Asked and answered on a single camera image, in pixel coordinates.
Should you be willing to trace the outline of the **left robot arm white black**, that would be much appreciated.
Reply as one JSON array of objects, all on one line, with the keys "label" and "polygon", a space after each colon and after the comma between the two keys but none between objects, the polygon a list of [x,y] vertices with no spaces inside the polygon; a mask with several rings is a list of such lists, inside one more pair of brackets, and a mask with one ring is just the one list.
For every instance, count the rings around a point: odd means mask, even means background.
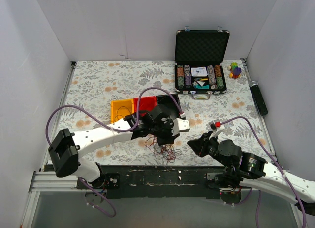
[{"label": "left robot arm white black", "polygon": [[158,105],[143,115],[134,113],[105,127],[70,132],[60,130],[48,149],[55,174],[59,178],[75,175],[82,177],[95,189],[104,185],[105,177],[97,163],[84,156],[101,147],[131,141],[152,135],[160,146],[173,144],[184,129],[182,118],[168,114]]}]

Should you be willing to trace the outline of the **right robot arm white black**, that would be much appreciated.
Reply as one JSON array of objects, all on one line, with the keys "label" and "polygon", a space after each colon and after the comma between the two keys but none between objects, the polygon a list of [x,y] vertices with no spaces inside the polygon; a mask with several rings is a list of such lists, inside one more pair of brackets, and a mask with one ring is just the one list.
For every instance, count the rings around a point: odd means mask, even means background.
[{"label": "right robot arm white black", "polygon": [[308,215],[315,214],[315,183],[280,170],[253,153],[243,152],[232,140],[218,142],[212,132],[188,141],[199,157],[211,156],[224,166],[222,174],[208,178],[210,188],[252,187],[276,195]]}]

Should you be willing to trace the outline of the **black plastic bin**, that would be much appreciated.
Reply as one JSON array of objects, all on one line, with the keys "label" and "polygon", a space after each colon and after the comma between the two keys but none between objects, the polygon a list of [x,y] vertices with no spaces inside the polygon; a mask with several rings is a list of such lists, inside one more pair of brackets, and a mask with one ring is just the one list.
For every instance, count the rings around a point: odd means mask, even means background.
[{"label": "black plastic bin", "polygon": [[157,105],[165,106],[165,113],[167,113],[170,117],[172,118],[180,117],[180,111],[178,110],[173,99],[168,94],[157,95],[156,100],[157,100]]}]

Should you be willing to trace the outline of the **red plastic bin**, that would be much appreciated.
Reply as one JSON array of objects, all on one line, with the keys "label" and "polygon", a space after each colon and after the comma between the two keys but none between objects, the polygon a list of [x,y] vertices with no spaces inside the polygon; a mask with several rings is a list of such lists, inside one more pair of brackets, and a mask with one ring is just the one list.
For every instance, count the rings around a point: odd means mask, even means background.
[{"label": "red plastic bin", "polygon": [[138,98],[133,98],[133,111],[134,113],[139,109],[139,113],[151,111],[157,105],[156,96],[142,97],[140,99],[139,107],[137,107]]}]

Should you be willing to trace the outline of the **floral table mat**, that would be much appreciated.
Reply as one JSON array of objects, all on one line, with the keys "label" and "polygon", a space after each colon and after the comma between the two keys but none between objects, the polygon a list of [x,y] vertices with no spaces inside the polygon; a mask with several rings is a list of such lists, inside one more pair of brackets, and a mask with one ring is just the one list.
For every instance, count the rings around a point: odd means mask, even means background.
[{"label": "floral table mat", "polygon": [[[187,145],[191,139],[209,131],[210,122],[225,122],[219,140],[232,140],[243,151],[265,159],[273,154],[265,126],[257,112],[245,73],[240,78],[229,78],[224,61],[227,91],[206,100],[190,95],[179,96],[181,108],[190,131],[182,133],[174,143],[175,154],[167,159],[157,155],[149,145],[150,136],[130,142],[102,147],[85,157],[102,165],[169,165],[218,166],[211,157],[198,157]],[[164,90],[175,91],[173,61],[79,61],[70,81],[61,111],[58,129],[84,131],[111,122],[111,101],[144,96],[161,95]]]}]

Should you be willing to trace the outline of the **yellow plastic bin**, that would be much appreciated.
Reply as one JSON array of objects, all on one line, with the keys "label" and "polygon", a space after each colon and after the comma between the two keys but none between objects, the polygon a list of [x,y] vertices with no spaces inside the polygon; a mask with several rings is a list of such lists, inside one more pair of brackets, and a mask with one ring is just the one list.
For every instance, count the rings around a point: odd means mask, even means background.
[{"label": "yellow plastic bin", "polygon": [[134,113],[133,99],[111,101],[111,122],[114,123],[127,115]]}]

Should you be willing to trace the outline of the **white playing card deck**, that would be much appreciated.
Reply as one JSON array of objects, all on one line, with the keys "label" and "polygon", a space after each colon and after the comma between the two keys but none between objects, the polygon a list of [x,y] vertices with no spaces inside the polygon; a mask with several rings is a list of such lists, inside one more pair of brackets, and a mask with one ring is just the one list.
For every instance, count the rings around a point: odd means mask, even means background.
[{"label": "white playing card deck", "polygon": [[193,67],[191,68],[192,77],[206,77],[208,75],[206,67]]}]

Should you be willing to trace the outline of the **black cylindrical flashlight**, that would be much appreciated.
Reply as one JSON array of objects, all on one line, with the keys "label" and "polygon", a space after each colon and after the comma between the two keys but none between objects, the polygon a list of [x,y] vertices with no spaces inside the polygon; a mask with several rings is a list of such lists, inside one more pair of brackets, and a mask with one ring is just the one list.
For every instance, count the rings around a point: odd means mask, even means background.
[{"label": "black cylindrical flashlight", "polygon": [[264,101],[264,98],[262,96],[261,90],[259,88],[258,82],[255,80],[250,81],[249,87],[251,90],[253,100],[255,102],[255,105],[256,105],[260,115],[261,116],[267,115],[268,109],[267,109],[266,103]]}]

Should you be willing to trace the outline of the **colourful toy block train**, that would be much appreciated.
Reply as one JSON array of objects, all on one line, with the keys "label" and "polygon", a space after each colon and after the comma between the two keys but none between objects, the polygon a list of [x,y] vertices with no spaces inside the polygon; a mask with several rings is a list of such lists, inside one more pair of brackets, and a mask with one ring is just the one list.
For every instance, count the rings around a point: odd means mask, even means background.
[{"label": "colourful toy block train", "polygon": [[230,71],[229,78],[240,78],[242,70],[236,62],[232,62],[227,69]]}]

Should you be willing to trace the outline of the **black poker chip case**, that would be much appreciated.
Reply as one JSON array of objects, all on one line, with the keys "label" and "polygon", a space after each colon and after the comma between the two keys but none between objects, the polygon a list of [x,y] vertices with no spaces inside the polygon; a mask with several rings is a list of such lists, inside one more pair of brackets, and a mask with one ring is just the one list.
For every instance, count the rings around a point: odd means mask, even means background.
[{"label": "black poker chip case", "polygon": [[[227,86],[222,67],[230,32],[191,30],[186,27],[176,32],[175,91],[195,97],[199,94],[222,95]],[[206,77],[192,77],[191,68],[206,67]]]}]

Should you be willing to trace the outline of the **aluminium frame rail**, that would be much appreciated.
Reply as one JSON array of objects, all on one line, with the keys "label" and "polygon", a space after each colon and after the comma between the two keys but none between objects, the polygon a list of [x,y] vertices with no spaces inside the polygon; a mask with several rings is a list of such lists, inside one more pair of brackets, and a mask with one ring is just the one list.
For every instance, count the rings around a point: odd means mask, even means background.
[{"label": "aluminium frame rail", "polygon": [[59,178],[54,172],[35,172],[30,192],[68,192],[75,191],[78,178],[74,175]]}]

